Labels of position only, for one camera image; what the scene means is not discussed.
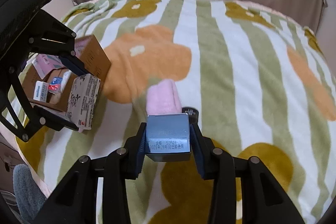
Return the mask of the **brown cardboard box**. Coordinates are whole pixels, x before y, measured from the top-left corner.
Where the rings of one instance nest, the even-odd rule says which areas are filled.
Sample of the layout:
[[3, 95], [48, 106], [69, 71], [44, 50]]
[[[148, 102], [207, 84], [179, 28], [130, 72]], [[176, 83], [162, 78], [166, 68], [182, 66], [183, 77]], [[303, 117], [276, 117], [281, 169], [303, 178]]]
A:
[[31, 103], [66, 112], [73, 81], [90, 73], [105, 81], [111, 62], [94, 35], [75, 40], [68, 58], [38, 54], [33, 58], [22, 87]]

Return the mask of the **white box black drawings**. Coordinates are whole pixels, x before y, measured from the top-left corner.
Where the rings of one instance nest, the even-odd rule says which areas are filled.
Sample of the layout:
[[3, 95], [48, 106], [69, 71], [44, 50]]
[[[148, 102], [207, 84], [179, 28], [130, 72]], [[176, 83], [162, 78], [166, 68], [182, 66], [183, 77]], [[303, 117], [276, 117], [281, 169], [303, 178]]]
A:
[[79, 129], [79, 132], [92, 129], [99, 88], [100, 79], [89, 73], [76, 77], [73, 81], [66, 117]]

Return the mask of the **white blue carton box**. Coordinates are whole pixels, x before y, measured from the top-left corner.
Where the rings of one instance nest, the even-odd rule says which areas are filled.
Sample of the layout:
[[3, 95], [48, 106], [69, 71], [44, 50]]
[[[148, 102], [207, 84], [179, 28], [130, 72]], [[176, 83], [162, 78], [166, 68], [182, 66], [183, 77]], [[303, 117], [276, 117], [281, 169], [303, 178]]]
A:
[[43, 81], [37, 81], [35, 83], [33, 100], [39, 102], [47, 102], [48, 92], [49, 84]]

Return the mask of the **pink fluffy sock roll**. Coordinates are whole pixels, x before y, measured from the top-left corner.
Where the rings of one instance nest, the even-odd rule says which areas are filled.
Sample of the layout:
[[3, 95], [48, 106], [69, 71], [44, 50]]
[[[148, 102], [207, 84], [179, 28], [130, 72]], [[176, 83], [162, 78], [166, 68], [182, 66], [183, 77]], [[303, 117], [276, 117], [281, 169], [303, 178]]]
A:
[[177, 114], [182, 112], [175, 82], [164, 79], [151, 86], [146, 94], [147, 115]]

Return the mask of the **small black jar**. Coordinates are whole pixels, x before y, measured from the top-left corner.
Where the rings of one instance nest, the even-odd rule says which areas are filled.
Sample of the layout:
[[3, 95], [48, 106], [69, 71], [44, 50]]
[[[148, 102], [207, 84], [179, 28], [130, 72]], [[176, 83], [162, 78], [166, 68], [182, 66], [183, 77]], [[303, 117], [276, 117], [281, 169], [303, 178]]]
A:
[[190, 124], [198, 123], [199, 112], [197, 109], [190, 106], [186, 106], [182, 108], [182, 112], [188, 115]]

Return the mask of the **small blue metallic box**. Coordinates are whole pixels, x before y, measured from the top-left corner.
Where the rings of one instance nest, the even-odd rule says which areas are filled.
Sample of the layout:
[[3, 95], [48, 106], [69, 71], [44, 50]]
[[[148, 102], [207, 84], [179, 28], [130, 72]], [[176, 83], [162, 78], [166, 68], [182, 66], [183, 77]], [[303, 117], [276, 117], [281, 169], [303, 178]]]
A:
[[186, 113], [147, 117], [145, 153], [155, 162], [188, 161], [190, 124]]

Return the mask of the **clear plastic floss pack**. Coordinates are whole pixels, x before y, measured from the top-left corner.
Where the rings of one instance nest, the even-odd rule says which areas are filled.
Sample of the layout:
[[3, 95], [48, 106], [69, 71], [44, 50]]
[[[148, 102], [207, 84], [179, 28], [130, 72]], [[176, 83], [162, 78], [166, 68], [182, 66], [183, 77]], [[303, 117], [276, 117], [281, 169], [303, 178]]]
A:
[[61, 90], [62, 78], [59, 76], [54, 77], [49, 83], [49, 92], [52, 94], [57, 94]]

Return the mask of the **grey upholstered headboard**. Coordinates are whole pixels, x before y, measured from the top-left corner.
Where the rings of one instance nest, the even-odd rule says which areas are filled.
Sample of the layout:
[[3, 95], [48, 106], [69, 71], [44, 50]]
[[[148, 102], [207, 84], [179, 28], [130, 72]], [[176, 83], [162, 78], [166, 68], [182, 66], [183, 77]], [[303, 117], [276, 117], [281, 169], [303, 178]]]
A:
[[42, 10], [48, 12], [58, 21], [61, 21], [74, 6], [73, 0], [51, 0], [42, 7]]

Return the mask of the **grey fuzzy slipper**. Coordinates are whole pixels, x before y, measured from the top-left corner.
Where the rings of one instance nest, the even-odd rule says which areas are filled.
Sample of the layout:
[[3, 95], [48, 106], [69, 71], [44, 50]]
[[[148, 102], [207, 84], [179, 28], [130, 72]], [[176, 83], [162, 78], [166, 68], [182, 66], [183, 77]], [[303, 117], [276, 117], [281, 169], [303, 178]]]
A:
[[47, 198], [37, 186], [27, 165], [19, 164], [15, 166], [13, 188], [24, 223], [33, 223]]

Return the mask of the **striped floral fleece blanket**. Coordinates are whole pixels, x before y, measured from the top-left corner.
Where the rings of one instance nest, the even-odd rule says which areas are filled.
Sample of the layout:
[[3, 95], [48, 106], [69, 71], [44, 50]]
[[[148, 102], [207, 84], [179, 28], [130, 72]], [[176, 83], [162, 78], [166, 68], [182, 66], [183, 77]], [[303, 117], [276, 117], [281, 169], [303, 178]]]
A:
[[335, 197], [335, 77], [313, 32], [277, 11], [224, 0], [94, 0], [63, 23], [94, 35], [112, 65], [90, 131], [41, 129], [6, 140], [50, 194], [81, 156], [121, 147], [146, 120], [146, 92], [175, 81], [202, 134], [258, 156], [306, 223]]

